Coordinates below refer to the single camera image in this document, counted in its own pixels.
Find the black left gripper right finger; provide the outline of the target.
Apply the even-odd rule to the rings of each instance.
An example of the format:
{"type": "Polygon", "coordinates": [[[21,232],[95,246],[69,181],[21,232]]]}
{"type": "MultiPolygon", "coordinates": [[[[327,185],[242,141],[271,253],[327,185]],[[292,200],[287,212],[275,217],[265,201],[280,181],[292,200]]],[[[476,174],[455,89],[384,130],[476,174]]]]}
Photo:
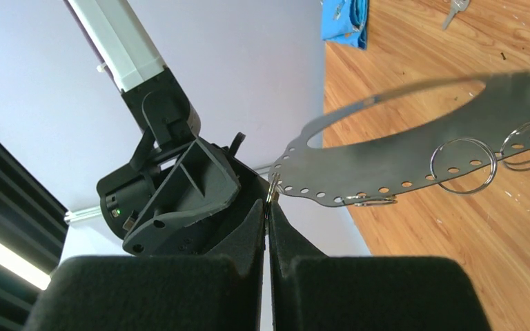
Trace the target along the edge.
{"type": "Polygon", "coordinates": [[[275,330],[490,330],[473,284],[435,256],[330,257],[268,208],[275,330]]]}

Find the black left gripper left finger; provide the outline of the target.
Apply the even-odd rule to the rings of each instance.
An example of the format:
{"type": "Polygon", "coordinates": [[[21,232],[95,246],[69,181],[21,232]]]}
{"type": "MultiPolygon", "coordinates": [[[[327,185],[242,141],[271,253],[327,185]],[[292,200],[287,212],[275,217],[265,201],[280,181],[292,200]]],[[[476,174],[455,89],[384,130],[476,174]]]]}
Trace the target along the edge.
{"type": "Polygon", "coordinates": [[[26,330],[258,330],[264,206],[203,255],[64,261],[26,330]]]}

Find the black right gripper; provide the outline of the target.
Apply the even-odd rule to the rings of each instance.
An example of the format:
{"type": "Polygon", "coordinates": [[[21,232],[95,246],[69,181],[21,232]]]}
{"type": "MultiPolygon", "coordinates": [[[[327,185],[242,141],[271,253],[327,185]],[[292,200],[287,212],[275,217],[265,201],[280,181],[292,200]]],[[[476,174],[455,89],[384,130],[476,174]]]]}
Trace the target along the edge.
{"type": "Polygon", "coordinates": [[[205,254],[265,198],[265,180],[234,159],[239,132],[221,148],[201,137],[155,148],[144,133],[132,159],[97,184],[101,213],[135,256],[205,254]]]}

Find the large split keyring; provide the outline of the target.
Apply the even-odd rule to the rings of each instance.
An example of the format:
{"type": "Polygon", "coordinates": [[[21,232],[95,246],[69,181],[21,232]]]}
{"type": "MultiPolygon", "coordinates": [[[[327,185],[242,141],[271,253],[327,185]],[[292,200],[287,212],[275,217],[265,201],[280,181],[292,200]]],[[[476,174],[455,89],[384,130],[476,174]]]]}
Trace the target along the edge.
{"type": "Polygon", "coordinates": [[[448,140],[440,144],[432,151],[429,159],[429,174],[435,183],[446,192],[460,196],[472,195],[485,190],[492,184],[498,173],[498,162],[499,158],[497,157],[497,153],[493,151],[489,144],[473,137],[460,137],[448,140]],[[445,164],[446,171],[449,173],[449,176],[441,179],[436,171],[436,159],[445,148],[459,142],[471,143],[477,146],[482,151],[482,154],[487,157],[488,161],[485,162],[481,159],[477,159],[476,157],[467,157],[465,154],[461,153],[451,155],[450,159],[445,164]],[[446,181],[458,179],[485,166],[489,167],[488,177],[476,188],[470,190],[453,190],[444,184],[446,181]]]}

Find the metal key organizer plate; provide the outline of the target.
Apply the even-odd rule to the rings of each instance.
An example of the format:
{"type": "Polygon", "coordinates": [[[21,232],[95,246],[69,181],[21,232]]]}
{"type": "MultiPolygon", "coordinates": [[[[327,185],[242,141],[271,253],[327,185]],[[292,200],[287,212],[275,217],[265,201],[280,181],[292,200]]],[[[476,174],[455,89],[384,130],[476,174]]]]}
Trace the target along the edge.
{"type": "MultiPolygon", "coordinates": [[[[448,87],[455,80],[412,83],[310,121],[273,163],[268,173],[272,189],[326,207],[392,204],[399,194],[435,185],[429,174],[432,151],[460,137],[489,144],[499,158],[498,167],[530,171],[530,72],[477,74],[464,81],[483,83],[484,89],[449,114],[379,139],[332,148],[309,145],[315,135],[359,111],[416,92],[448,87]]],[[[449,176],[445,164],[457,153],[488,161],[477,146],[455,143],[436,159],[441,179],[449,176]]]]}

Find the silver key with red tag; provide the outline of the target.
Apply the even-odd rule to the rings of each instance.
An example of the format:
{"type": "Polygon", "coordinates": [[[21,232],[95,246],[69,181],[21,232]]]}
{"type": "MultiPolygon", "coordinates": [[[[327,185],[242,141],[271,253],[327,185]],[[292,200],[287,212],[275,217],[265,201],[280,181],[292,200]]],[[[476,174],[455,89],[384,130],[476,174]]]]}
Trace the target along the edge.
{"type": "Polygon", "coordinates": [[[464,12],[467,7],[470,4],[470,0],[451,0],[450,4],[450,10],[448,15],[446,16],[446,19],[444,20],[442,24],[442,30],[446,30],[449,26],[449,24],[452,22],[455,15],[459,12],[464,12]]]}

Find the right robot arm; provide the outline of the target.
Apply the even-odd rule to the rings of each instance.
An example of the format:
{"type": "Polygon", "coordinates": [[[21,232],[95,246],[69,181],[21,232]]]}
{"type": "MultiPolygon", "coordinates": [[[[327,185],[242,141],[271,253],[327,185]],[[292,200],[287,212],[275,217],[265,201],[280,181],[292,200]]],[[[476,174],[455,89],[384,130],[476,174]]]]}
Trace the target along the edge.
{"type": "Polygon", "coordinates": [[[137,257],[254,255],[264,247],[264,181],[228,146],[200,135],[201,120],[127,1],[68,1],[106,65],[141,139],[129,161],[99,180],[101,215],[137,257]]]}

